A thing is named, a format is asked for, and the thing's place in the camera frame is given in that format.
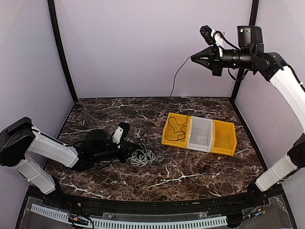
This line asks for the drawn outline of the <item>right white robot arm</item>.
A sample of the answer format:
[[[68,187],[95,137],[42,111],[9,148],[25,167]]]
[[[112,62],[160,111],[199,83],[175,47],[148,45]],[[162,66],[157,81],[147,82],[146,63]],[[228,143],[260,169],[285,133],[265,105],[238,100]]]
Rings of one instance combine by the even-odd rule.
[[[276,52],[265,52],[262,29],[259,26],[238,26],[238,46],[225,49],[224,35],[205,25],[200,34],[208,48],[191,56],[195,62],[221,76],[224,68],[259,72],[267,82],[282,95],[294,112],[301,127],[305,126],[305,88],[297,78],[294,69]],[[305,136],[267,171],[258,176],[247,187],[243,203],[253,207],[273,185],[294,174],[305,166]]]

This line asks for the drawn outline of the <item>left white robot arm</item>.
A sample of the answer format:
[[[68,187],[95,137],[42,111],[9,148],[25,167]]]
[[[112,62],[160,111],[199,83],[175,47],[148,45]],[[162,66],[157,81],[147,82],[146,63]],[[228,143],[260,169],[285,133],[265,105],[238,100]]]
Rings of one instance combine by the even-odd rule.
[[[130,125],[121,122],[114,133],[103,129],[89,131],[84,140],[65,144],[37,129],[30,118],[23,117],[0,133],[0,164],[17,170],[35,185],[57,208],[67,204],[58,181],[47,174],[30,156],[35,153],[56,161],[74,171],[83,172],[101,161],[118,159],[124,163],[140,144],[126,141]]]

